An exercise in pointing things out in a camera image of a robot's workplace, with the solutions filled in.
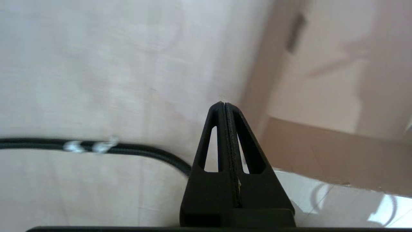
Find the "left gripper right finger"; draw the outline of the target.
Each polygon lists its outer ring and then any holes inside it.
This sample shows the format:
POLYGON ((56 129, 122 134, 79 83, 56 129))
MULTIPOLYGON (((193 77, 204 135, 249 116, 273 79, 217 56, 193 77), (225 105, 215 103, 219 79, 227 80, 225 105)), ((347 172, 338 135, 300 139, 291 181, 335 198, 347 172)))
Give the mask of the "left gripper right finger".
POLYGON ((295 210, 240 109, 225 104, 234 208, 228 227, 295 227, 295 210))

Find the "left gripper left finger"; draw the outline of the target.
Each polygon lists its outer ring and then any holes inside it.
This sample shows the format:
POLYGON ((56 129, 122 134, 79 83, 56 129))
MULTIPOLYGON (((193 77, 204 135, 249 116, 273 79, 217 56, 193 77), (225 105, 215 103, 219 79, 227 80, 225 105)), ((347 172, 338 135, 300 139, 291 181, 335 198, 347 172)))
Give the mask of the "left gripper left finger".
POLYGON ((219 227, 221 215, 238 206, 231 160, 228 118, 225 103, 218 102, 208 111, 192 170, 180 207, 182 227, 219 227), (211 132, 217 129, 218 171, 204 170, 211 132))

